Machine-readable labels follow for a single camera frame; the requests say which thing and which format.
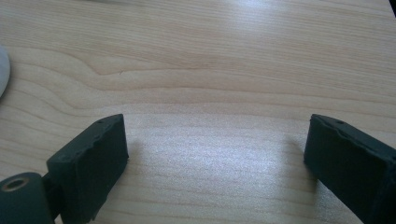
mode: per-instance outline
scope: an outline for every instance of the black rubber pad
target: black rubber pad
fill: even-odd
[[[396,221],[396,150],[344,123],[312,115],[304,162],[365,224]]]
[[[122,114],[96,121],[49,158],[50,179],[64,192],[63,222],[95,218],[127,160]]]

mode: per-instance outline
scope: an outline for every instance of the table surface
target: table surface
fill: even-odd
[[[396,147],[395,36],[387,0],[0,0],[0,178],[122,113],[93,223],[361,223],[304,145],[317,113]]]

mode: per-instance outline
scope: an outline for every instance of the hole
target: hole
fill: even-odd
[[[4,192],[11,192],[23,188],[28,182],[29,182],[29,178],[18,177],[8,181],[5,185],[3,185],[1,190]]]

